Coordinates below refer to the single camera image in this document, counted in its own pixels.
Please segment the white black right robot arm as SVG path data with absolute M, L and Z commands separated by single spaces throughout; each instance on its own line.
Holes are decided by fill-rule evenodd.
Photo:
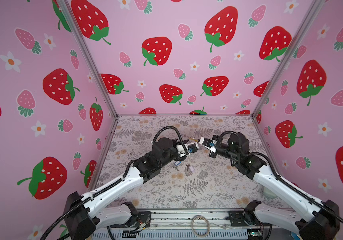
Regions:
M 292 211 L 285 211 L 252 201 L 245 208 L 248 224 L 271 224 L 304 240 L 332 240 L 337 235 L 340 230 L 339 207 L 330 200 L 321 201 L 281 177 L 269 158 L 250 152 L 249 141 L 243 134 L 225 131 L 212 139 L 201 138 L 200 144 L 210 150 L 210 157 L 229 159 L 241 174 L 270 190 L 292 208 Z

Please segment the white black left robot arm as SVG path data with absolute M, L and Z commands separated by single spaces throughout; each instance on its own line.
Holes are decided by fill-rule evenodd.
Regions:
M 63 212 L 68 233 L 62 239 L 85 240 L 99 228 L 134 224 L 138 212 L 131 202 L 114 208 L 108 208 L 107 205 L 156 177 L 169 163 L 184 161 L 198 148 L 197 143 L 187 140 L 179 142 L 161 138 L 152 144 L 150 152 L 130 161 L 125 172 L 114 180 L 83 195 L 78 192 L 70 194 Z

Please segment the key with blue tag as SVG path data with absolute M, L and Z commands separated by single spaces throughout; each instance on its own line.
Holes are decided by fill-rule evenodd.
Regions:
M 177 171 L 179 171 L 178 167 L 181 165 L 181 161 L 177 161 L 173 164 L 173 168 Z

